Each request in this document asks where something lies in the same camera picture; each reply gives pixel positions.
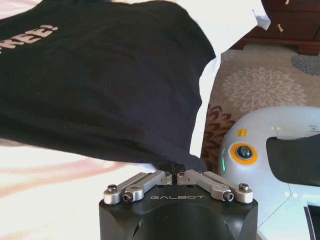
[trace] green light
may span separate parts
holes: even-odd
[[[225,172],[227,170],[226,168],[226,162],[225,162],[225,156],[222,156],[222,170]]]

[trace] floor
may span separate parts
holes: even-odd
[[[222,55],[207,112],[202,157],[217,169],[224,135],[245,114],[265,107],[320,107],[320,56],[291,46],[249,44]]]

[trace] white robot part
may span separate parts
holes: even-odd
[[[268,159],[267,140],[297,140],[317,135],[320,135],[320,108],[306,106],[277,106],[253,111],[225,135],[218,173],[236,184],[247,183],[254,192],[259,204],[261,239],[312,240],[315,237],[307,210],[309,206],[320,207],[320,186],[279,180]],[[308,164],[308,155],[302,161]]]

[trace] orange ring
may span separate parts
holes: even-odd
[[[239,147],[242,147],[242,146],[247,146],[249,147],[251,150],[252,150],[252,157],[249,159],[249,160],[244,160],[242,158],[240,158],[238,155],[237,155],[237,149]],[[257,159],[258,159],[258,153],[257,151],[255,150],[255,148],[247,143],[244,143],[244,142],[240,142],[240,143],[236,143],[234,144],[231,148],[230,148],[230,154],[231,154],[231,157],[233,158],[233,160],[235,160],[238,164],[242,164],[242,165],[252,165],[254,164]]]

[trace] pink fabric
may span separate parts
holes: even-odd
[[[0,0],[0,19],[5,19],[35,7],[42,0]]]
[[[0,146],[0,240],[100,239],[98,203],[148,164]]]

